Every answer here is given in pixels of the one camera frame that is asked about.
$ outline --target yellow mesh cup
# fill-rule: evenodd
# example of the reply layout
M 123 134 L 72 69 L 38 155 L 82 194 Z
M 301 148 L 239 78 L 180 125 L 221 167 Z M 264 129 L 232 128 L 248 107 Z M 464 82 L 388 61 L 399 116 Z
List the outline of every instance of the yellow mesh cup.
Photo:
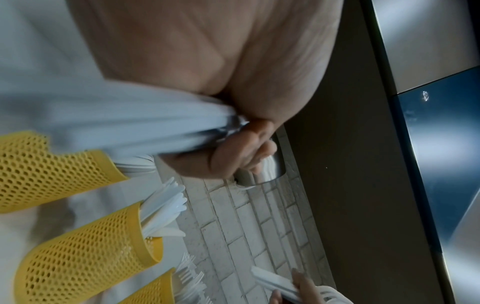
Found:
M 127 180 L 101 151 L 49 153 L 46 136 L 0 137 L 0 213 L 38 206 Z
M 163 241 L 143 239 L 140 203 L 34 248 L 16 272 L 16 302 L 80 303 L 160 262 Z
M 138 290 L 120 304 L 175 304 L 172 290 L 172 274 L 175 268 L 162 274 L 147 286 Z

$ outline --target bundle of plastic cutlery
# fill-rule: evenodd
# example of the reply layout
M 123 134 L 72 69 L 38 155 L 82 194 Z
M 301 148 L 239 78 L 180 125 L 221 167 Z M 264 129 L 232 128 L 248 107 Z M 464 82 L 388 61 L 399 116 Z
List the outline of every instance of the bundle of plastic cutlery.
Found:
M 184 254 L 180 265 L 172 275 L 172 288 L 175 304 L 213 304 L 210 298 L 205 297 L 207 286 L 202 283 L 204 273 L 196 274 L 193 255 Z
M 54 153 L 186 152 L 214 145 L 240 125 L 234 108 L 212 97 L 0 68 L 0 135 L 36 131 L 50 137 Z
M 154 157 L 151 155 L 138 155 L 112 159 L 117 169 L 129 178 L 153 174 L 157 171 Z
M 269 290 L 278 289 L 283 298 L 294 304 L 302 304 L 298 289 L 288 279 L 256 266 L 252 266 L 251 273 L 260 286 Z M 353 304 L 335 288 L 329 286 L 317 286 L 316 288 L 325 304 Z
M 140 222 L 144 238 L 185 237 L 183 231 L 166 227 L 187 209 L 184 205 L 187 198 L 184 197 L 183 191 L 185 187 L 178 185 L 171 178 L 141 204 Z

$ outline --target blue panel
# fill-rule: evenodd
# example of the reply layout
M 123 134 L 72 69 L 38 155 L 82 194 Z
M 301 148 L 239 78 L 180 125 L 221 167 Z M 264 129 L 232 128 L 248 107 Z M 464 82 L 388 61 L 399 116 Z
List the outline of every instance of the blue panel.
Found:
M 480 187 L 480 68 L 398 100 L 438 236 L 446 241 Z

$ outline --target stainless steel container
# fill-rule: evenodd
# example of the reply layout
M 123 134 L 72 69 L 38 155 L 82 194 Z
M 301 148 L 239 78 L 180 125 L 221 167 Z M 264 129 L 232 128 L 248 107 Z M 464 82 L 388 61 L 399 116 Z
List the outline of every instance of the stainless steel container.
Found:
M 239 169 L 233 177 L 240 187 L 252 187 L 275 180 L 286 173 L 284 156 L 280 148 L 279 139 L 276 134 L 270 138 L 276 143 L 277 151 L 275 154 L 265 158 L 262 161 L 263 168 L 259 174 L 253 174 L 248 170 Z

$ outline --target skin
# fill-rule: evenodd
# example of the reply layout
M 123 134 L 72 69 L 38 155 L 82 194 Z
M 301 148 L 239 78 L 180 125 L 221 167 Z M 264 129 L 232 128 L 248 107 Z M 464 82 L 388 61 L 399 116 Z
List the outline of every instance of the skin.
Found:
M 292 283 L 298 288 L 303 304 L 324 304 L 318 293 L 314 282 L 295 268 L 291 270 Z M 282 298 L 280 291 L 274 290 L 271 293 L 269 304 L 290 304 L 290 301 Z
M 217 96 L 251 123 L 215 149 L 163 155 L 184 176 L 253 172 L 273 132 L 312 97 L 342 0 L 96 0 L 68 3 L 106 78 Z

